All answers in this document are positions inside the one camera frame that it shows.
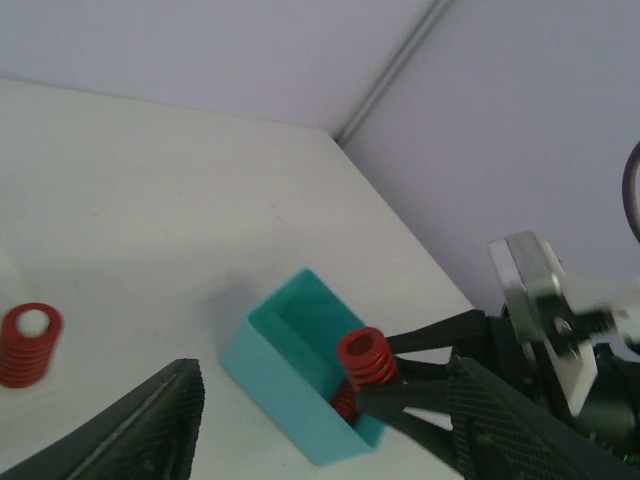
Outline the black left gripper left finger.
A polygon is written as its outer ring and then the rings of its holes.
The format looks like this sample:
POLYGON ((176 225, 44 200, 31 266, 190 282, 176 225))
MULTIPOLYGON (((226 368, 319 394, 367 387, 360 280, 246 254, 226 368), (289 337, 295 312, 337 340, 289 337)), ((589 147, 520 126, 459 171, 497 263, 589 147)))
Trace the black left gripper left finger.
POLYGON ((178 359, 3 479, 188 479, 203 413, 199 361, 178 359))

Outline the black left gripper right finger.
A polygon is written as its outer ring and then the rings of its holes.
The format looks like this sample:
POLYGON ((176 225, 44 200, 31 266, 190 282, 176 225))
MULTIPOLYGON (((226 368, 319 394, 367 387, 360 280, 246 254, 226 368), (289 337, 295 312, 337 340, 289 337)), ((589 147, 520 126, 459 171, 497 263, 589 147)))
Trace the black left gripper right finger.
POLYGON ((466 479, 637 479, 473 359, 451 360, 447 403, 466 479))

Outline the large red spring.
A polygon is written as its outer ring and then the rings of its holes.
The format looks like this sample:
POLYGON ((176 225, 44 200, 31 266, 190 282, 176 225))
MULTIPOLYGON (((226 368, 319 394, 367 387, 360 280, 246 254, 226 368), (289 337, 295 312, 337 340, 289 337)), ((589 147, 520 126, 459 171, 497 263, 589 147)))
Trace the large red spring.
POLYGON ((45 303, 23 303, 9 310, 1 324, 1 385, 20 389, 40 382, 49 371, 63 327, 61 313, 45 303), (48 320, 39 336, 27 337, 18 330, 20 317, 28 312, 48 320))
POLYGON ((338 344, 337 356, 356 392, 401 379, 391 347, 376 328, 364 327, 348 333, 338 344))

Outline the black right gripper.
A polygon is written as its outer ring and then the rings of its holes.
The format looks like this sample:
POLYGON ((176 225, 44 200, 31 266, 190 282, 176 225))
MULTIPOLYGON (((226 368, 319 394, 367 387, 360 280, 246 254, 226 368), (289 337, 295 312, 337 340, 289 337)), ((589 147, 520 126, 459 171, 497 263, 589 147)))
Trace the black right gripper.
MULTIPOLYGON (((529 400, 566 421, 622 460, 639 458, 639 364, 616 356, 607 343, 584 342, 558 356, 549 343, 515 336, 510 318, 469 310, 417 330, 386 338, 394 354, 451 347, 478 361, 529 400)), ((406 412, 448 414, 447 382, 396 383, 361 389, 362 413, 427 450, 453 450, 453 434, 406 412)))

